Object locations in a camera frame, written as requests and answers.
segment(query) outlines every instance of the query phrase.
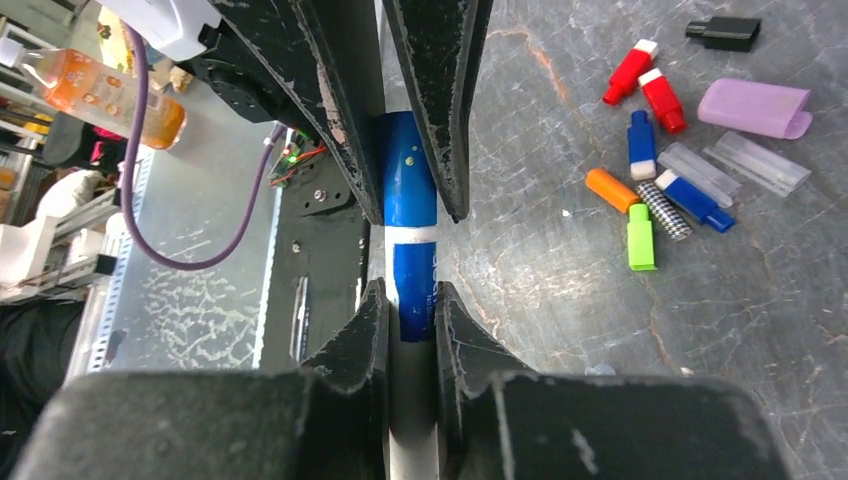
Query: orange tube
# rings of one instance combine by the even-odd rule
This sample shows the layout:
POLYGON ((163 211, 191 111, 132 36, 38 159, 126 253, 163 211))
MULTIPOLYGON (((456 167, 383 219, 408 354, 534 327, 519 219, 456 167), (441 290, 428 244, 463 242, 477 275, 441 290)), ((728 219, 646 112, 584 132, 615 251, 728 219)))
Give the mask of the orange tube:
POLYGON ((627 213, 631 205, 639 203, 639 196, 613 178, 602 168, 594 168, 586 175, 586 186, 621 213, 627 213))

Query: blue label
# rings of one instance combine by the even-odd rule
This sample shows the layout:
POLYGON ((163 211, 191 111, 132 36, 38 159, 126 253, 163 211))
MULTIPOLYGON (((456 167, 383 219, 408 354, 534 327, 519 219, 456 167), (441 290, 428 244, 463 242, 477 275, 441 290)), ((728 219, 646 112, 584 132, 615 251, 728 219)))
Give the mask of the blue label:
POLYGON ((436 310, 436 244, 395 245, 394 281, 398 291, 400 339, 423 342, 433 338, 436 310))

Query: orange juice bottle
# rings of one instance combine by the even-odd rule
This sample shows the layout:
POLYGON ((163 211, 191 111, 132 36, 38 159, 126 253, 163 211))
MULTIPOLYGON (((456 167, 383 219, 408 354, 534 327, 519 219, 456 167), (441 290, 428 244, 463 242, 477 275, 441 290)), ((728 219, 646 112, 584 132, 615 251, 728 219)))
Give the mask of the orange juice bottle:
MULTIPOLYGON (((26 50, 9 38, 0 38, 0 63, 20 70, 56 110, 129 137, 138 95, 138 85, 129 75, 70 48, 26 50)), ((185 120, 182 105, 150 90, 141 143, 170 147, 179 139, 185 120)))

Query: green cap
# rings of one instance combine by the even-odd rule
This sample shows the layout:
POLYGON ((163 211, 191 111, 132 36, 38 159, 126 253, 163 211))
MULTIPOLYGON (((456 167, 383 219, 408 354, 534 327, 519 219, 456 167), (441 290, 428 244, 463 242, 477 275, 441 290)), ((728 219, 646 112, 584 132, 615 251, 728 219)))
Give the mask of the green cap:
POLYGON ((630 206, 630 222, 627 224, 627 259, 630 269, 636 271, 656 270, 654 264, 654 232, 648 218, 648 206, 637 203, 630 206))

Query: red marker cap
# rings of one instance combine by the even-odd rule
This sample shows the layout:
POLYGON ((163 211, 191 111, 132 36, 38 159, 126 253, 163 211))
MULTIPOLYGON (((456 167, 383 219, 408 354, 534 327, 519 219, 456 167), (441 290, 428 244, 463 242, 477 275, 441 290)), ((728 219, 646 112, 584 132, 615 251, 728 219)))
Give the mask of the red marker cap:
POLYGON ((660 69, 655 68, 639 77, 642 93, 651 105, 657 121, 668 133, 680 133, 686 130, 686 119, 683 118, 683 105, 674 94, 660 69))
POLYGON ((610 77, 604 103, 617 105, 622 98, 632 95, 636 91, 639 75, 654 67, 654 57, 658 51, 657 42, 639 40, 610 77))

